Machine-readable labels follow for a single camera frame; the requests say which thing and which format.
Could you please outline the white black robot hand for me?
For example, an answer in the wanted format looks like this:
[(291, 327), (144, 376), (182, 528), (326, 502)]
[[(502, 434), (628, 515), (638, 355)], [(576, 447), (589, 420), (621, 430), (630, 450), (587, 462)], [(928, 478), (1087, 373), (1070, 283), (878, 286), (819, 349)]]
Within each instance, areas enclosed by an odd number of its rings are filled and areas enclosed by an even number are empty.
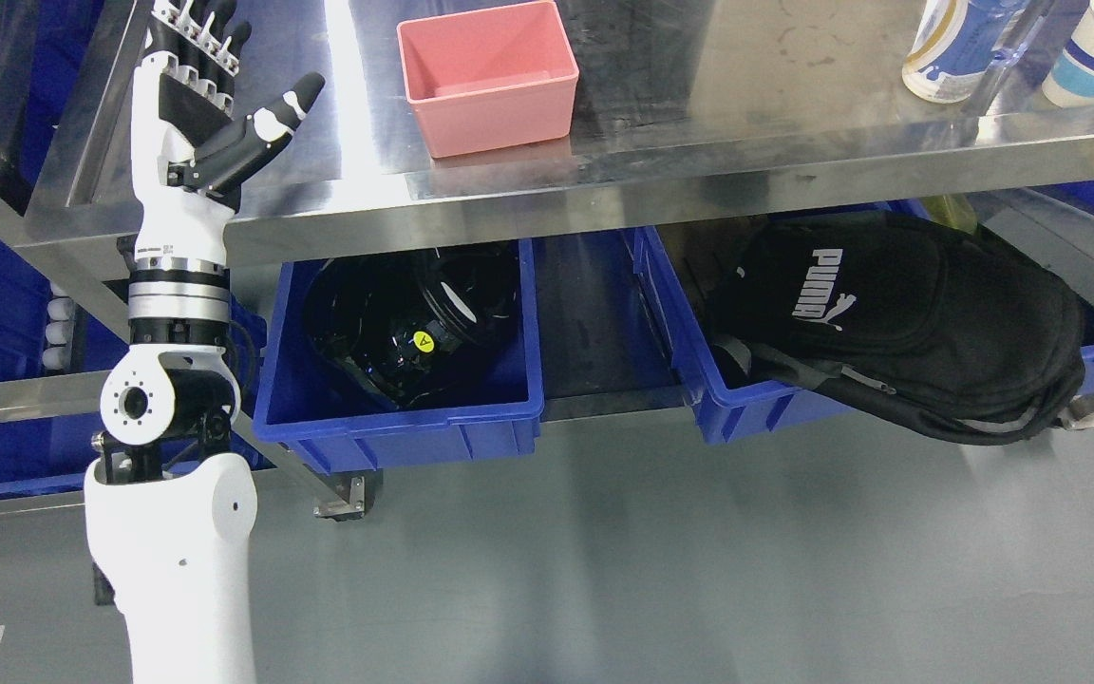
[(133, 68), (130, 163), (142, 222), (135, 259), (225, 264), (240, 189), (290, 146), (321, 96), (309, 72), (255, 109), (236, 89), (251, 26), (234, 1), (153, 1)]

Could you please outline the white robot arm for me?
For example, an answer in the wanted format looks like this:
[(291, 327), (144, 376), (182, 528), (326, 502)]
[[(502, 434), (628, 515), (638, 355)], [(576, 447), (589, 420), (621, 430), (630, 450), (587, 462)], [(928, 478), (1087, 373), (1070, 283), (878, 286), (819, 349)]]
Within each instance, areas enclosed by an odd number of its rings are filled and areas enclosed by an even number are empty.
[(85, 472), (88, 550), (121, 612), (135, 683), (253, 683), (248, 546), (257, 497), (230, 450), (229, 274), (135, 256), (130, 346), (104, 382)]

